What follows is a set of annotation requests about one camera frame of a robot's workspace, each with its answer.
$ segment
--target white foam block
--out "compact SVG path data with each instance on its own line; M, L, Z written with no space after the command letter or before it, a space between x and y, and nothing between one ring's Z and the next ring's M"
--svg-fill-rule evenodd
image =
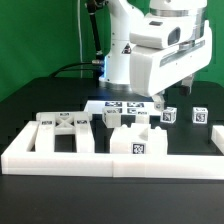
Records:
M219 148L219 150L224 154L224 126L214 125L212 127L212 141Z
M146 178L224 179L222 156L148 157Z
M131 130L126 125L115 128L110 139L110 153L131 154Z
M113 162L114 177L145 177L145 155L120 155Z
M148 129L148 150L147 154L152 156L165 156L168 150L167 131L160 127Z
M102 120L107 128L116 128L121 126L121 112L119 108L104 107Z
M36 114L36 120L40 121L42 114L54 114L56 119L57 118L62 118L63 120L66 120L70 117L74 117L74 116L82 116L81 114L83 113L83 111L81 112L41 112L41 113L37 113ZM89 120L92 120L92 114L91 113L87 113Z
M94 153L95 141L89 123L88 113L76 112L74 126L77 153Z
M35 151L54 152L55 147L55 114L42 113L38 127Z
M9 155L22 152L29 152L33 146L37 135L39 122L30 121L15 138L15 140L9 145L5 152L1 155L2 173L8 174L8 161Z
M148 140L148 131L151 129L151 124L132 123L132 135L139 135Z
M103 154L10 153L3 174L112 177L113 162Z
M150 123L149 112L142 108L137 109L135 115L135 123L149 124Z

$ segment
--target black table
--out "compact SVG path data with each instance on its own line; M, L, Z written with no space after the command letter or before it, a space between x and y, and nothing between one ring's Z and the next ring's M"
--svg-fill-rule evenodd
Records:
M224 89L195 82L188 97L168 89L168 106L178 108L168 131L170 154L221 153L210 141L214 124L224 124ZM86 101L149 101L98 88L92 79L38 78L0 103L0 154L37 112L79 111ZM192 107L209 111L207 125L192 124ZM0 223L223 223L224 181L143 178L0 176Z

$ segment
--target wire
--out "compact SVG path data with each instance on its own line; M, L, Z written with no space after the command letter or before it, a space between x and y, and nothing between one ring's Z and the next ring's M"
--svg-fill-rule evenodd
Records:
M78 19L78 30L79 30L79 46L80 46L80 61L83 61L83 53L82 53L82 30L81 30L81 16L80 16L80 0L77 1L77 19Z
M63 70L66 70L67 68L72 68L72 67L75 67L75 66L80 66L80 65L92 65L92 62L79 62L79 63L73 63L73 64L65 65L65 66L59 68L58 70L52 72L49 75L49 77L54 78L55 76L57 76L58 73L60 73Z
M64 69L64 70L61 70L60 72L72 72L72 71L100 71L100 69L92 69L92 68L79 68L79 69Z

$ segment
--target white foam tray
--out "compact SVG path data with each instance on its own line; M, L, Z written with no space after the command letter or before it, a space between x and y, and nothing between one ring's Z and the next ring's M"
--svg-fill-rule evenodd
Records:
M29 122L2 154L3 174L224 179L223 156L31 152L38 126Z

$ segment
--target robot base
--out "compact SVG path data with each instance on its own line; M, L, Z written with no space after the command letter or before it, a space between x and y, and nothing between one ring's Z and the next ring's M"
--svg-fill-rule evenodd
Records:
M99 79L99 86L102 88L113 89L117 91L132 92L130 84L111 83L108 80L101 77Z

